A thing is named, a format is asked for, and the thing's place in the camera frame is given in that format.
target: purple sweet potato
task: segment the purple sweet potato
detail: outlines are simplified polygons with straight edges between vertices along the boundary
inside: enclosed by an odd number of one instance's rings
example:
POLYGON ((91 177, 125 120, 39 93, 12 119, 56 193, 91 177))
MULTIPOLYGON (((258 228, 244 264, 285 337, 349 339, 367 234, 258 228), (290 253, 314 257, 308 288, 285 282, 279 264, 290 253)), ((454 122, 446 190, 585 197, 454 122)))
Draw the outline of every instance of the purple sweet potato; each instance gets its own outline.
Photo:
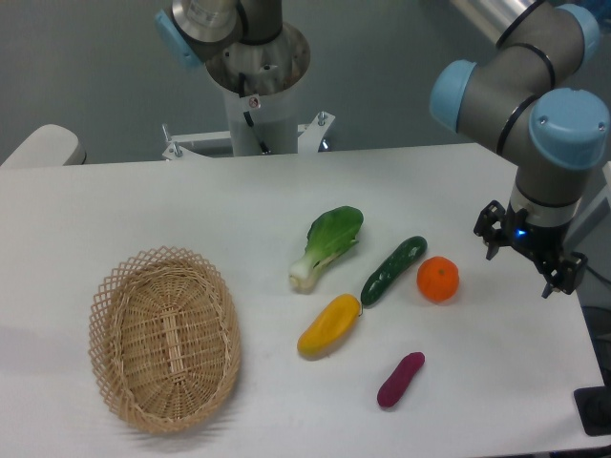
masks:
POLYGON ((408 389, 411 379, 424 365, 424 354, 410 353, 394 369, 390 377, 378 391, 378 404, 381 408, 389 408, 399 402, 405 390, 408 389))

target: metal bracket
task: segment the metal bracket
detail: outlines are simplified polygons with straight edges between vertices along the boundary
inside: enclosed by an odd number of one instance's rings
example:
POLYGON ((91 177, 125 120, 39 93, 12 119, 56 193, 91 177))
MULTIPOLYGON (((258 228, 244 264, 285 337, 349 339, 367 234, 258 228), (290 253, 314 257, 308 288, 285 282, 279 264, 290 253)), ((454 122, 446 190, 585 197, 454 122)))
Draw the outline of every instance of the metal bracket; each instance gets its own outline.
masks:
MULTIPOLYGON (((313 155, 320 151, 328 151, 330 146, 325 135, 334 120, 335 116, 333 114, 319 112, 310 124, 299 124, 297 126, 297 133, 299 135, 297 139, 297 152, 300 155, 313 155)), ((231 134, 229 131, 170 135, 166 124, 163 124, 161 129, 166 145, 162 155, 166 159, 174 160, 190 155, 206 158, 210 156, 197 154, 193 151, 231 148, 231 134)))

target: metal cylinder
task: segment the metal cylinder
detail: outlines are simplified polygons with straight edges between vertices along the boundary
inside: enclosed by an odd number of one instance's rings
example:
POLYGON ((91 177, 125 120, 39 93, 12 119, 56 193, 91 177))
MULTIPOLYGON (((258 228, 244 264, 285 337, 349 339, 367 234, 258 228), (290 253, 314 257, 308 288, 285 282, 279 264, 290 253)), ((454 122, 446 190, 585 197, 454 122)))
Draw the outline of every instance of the metal cylinder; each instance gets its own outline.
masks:
POLYGON ((191 38, 215 43, 236 27, 238 0, 174 0, 172 13, 178 26, 191 38))
POLYGON ((282 0, 242 0, 244 27, 242 43, 262 45, 276 38, 283 29, 282 0))
POLYGON ((493 43, 537 0, 451 0, 493 43))

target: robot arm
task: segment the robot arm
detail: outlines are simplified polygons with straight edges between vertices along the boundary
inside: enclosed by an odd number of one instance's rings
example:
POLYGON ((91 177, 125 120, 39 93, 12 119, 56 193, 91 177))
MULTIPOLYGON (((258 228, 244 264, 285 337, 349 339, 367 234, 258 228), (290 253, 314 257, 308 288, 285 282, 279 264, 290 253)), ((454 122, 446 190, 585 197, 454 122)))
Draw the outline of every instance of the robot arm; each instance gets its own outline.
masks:
POLYGON ((272 41, 283 29, 282 0, 173 0, 156 24, 180 62, 197 67, 234 43, 272 41))
POLYGON ((432 115, 517 165, 507 211, 491 202, 474 231, 489 260, 501 246, 530 259, 547 281, 543 297, 554 290, 571 294, 587 258, 565 253, 563 240, 604 155, 611 121, 594 95, 555 87, 592 57, 598 23, 583 8, 554 9, 542 0, 453 3, 499 53, 483 67, 452 63, 433 88, 432 115))

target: white table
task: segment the white table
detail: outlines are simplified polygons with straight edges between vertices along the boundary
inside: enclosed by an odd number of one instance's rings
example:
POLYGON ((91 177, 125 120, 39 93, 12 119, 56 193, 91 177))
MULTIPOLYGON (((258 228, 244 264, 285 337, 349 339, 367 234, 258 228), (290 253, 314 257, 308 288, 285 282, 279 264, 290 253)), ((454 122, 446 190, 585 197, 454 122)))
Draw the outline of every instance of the white table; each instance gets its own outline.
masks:
POLYGON ((573 390, 602 380, 575 295, 473 234, 514 166, 474 145, 0 172, 0 456, 471 457, 606 446, 581 428, 573 390), (340 205, 365 215, 359 243, 313 294, 288 265, 310 223, 340 205), (328 358, 296 352, 335 296, 358 297, 403 239, 460 269, 454 303, 426 302, 412 269, 328 358), (172 437, 111 414, 87 356, 92 296, 138 251, 203 254, 231 289, 242 329, 235 395, 209 424, 172 437), (376 404, 400 359, 427 362, 393 412, 376 404))

